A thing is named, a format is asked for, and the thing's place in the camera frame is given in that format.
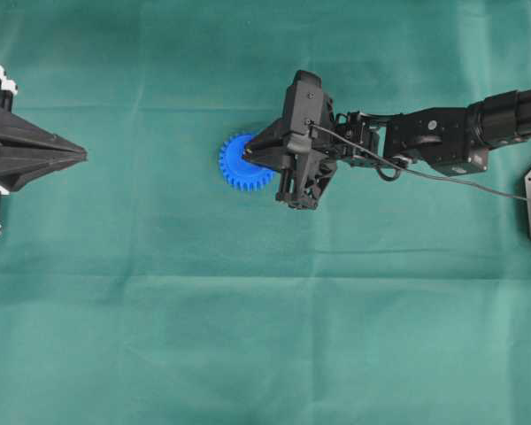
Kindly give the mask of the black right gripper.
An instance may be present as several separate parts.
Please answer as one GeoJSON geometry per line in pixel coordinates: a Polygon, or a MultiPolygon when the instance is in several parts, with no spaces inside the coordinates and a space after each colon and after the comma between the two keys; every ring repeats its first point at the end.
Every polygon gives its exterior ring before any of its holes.
{"type": "Polygon", "coordinates": [[[333,99],[322,80],[299,70],[286,91],[281,118],[246,143],[242,159],[281,171],[276,199],[297,210],[318,207],[337,164],[330,157],[334,128],[333,99]]]}

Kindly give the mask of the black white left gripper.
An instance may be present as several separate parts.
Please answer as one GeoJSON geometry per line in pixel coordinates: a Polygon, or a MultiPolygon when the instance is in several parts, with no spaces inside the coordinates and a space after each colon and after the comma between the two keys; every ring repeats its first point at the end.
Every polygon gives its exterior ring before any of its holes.
{"type": "Polygon", "coordinates": [[[84,148],[11,113],[17,94],[18,85],[0,66],[0,142],[37,148],[0,147],[0,200],[33,180],[87,160],[84,148]]]}

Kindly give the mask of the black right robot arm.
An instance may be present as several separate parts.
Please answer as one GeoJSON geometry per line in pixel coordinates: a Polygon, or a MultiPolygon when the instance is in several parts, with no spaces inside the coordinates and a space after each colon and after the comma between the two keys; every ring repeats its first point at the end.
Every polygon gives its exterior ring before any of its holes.
{"type": "Polygon", "coordinates": [[[276,199],[316,209],[339,163],[372,168],[386,182],[419,161],[435,181],[463,183],[488,168],[493,150],[531,139],[531,89],[487,97],[467,107],[434,107],[374,115],[334,111],[321,78],[299,70],[282,114],[252,137],[242,159],[280,175],[276,199]]]}

